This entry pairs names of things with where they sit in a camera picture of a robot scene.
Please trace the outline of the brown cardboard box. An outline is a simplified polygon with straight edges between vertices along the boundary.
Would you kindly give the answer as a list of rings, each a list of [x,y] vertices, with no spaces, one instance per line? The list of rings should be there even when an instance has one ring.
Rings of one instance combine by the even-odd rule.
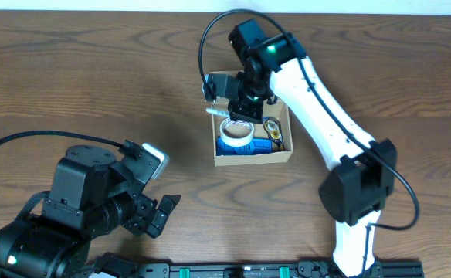
[[[290,110],[282,101],[278,100],[275,105],[265,104],[263,106],[264,117],[275,117],[280,122],[282,129],[284,151],[279,151],[275,144],[272,144],[273,151],[270,154],[255,155],[217,155],[216,141],[220,136],[220,124],[224,121],[224,117],[212,115],[212,136],[215,166],[233,166],[247,164],[269,164],[269,163],[285,163],[288,162],[293,154],[293,141],[290,126]]]

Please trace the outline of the yellow correction tape dispenser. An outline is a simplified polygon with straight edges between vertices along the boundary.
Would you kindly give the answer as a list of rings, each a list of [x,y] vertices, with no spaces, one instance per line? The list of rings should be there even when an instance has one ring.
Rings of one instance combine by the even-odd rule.
[[[280,151],[284,151],[283,135],[280,121],[275,117],[265,117],[263,119],[263,128],[268,138],[278,147]]]

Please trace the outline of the white whiteboard marker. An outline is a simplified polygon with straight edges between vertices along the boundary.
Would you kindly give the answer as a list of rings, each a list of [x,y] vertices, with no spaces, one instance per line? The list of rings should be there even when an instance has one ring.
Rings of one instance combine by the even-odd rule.
[[[218,117],[229,117],[229,112],[225,110],[216,110],[214,108],[206,108],[205,112]]]

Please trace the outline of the white masking tape roll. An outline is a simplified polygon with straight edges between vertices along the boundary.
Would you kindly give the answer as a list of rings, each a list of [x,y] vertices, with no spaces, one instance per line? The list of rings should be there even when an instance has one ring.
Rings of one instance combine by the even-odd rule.
[[[253,140],[255,126],[245,121],[226,118],[219,126],[222,141],[231,147],[244,147]]]

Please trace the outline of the blue plastic case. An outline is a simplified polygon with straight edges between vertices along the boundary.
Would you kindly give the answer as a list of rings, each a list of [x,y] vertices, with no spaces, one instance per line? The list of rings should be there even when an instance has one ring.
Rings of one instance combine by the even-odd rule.
[[[220,137],[216,142],[218,156],[270,154],[272,149],[272,142],[263,138],[253,138],[251,142],[242,147],[227,145]]]

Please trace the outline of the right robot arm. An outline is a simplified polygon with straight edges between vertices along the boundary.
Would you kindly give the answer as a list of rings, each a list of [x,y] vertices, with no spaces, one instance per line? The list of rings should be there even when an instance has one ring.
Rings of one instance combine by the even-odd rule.
[[[258,124],[264,103],[276,97],[291,109],[330,172],[319,196],[336,224],[332,260],[341,275],[364,276],[375,264],[375,226],[394,189],[394,144],[377,142],[346,114],[292,34],[269,37],[249,19],[229,33],[229,43],[244,66],[225,95],[230,118]]]

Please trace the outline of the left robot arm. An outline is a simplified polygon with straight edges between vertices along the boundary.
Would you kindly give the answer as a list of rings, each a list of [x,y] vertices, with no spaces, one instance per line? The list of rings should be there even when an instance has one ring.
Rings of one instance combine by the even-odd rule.
[[[101,147],[66,150],[47,192],[33,195],[0,229],[0,277],[88,277],[91,242],[122,226],[135,236],[162,234],[180,195],[144,195],[169,157],[151,144],[125,142],[118,160]]]

